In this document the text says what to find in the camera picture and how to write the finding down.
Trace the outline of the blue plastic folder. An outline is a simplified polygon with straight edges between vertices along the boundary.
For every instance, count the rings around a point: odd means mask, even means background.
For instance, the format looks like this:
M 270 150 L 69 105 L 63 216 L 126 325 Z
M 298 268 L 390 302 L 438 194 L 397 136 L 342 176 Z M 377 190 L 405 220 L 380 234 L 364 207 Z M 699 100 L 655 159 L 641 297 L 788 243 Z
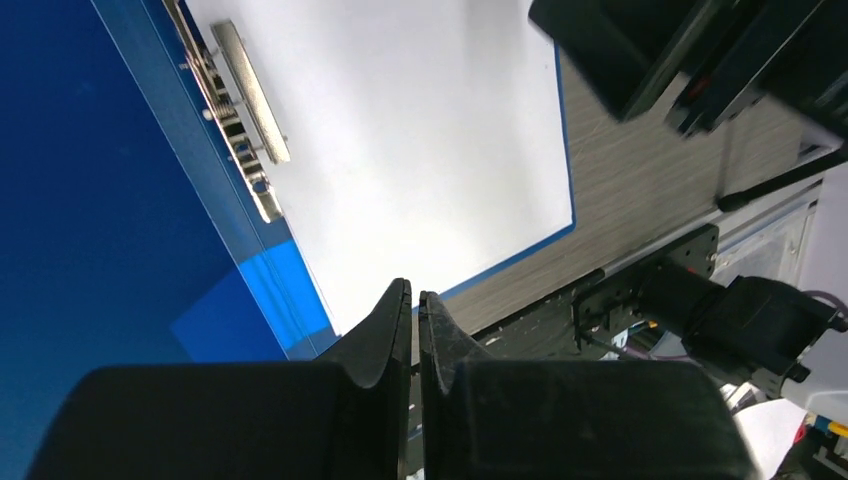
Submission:
M 333 329 L 262 220 L 160 1 L 1 5 L 1 475 L 128 363 L 309 359 Z

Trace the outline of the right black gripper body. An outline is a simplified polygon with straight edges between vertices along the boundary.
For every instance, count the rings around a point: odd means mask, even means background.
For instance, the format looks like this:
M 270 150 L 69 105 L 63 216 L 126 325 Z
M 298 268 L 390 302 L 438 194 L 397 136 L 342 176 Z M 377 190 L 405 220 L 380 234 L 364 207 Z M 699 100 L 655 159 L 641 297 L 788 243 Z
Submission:
M 762 96 L 847 135 L 843 1 L 535 1 L 528 17 L 618 121 L 650 110 L 683 74 L 668 115 L 682 135 Z

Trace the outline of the white paper sheets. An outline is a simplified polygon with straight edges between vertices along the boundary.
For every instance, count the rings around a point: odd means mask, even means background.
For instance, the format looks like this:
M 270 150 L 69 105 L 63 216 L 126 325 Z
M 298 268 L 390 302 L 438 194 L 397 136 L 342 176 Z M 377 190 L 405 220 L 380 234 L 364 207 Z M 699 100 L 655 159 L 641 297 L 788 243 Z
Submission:
M 191 1 L 241 52 L 286 151 L 261 153 L 333 329 L 388 283 L 456 292 L 576 223 L 554 44 L 526 1 Z

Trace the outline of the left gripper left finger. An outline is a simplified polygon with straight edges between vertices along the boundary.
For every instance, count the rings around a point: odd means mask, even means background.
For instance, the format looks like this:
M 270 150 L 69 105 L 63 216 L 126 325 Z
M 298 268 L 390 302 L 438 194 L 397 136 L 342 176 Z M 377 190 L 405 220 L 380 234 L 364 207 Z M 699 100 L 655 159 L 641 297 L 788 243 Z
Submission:
M 30 479 L 401 479 L 411 286 L 311 361 L 111 366 L 65 397 Z

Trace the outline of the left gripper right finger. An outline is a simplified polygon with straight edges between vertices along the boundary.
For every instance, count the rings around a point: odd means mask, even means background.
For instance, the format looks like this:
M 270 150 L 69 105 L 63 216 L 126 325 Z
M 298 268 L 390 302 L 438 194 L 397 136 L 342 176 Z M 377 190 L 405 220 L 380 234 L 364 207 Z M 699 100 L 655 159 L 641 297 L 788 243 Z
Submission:
M 491 356 L 419 301 L 429 479 L 754 479 L 712 380 L 682 362 Z

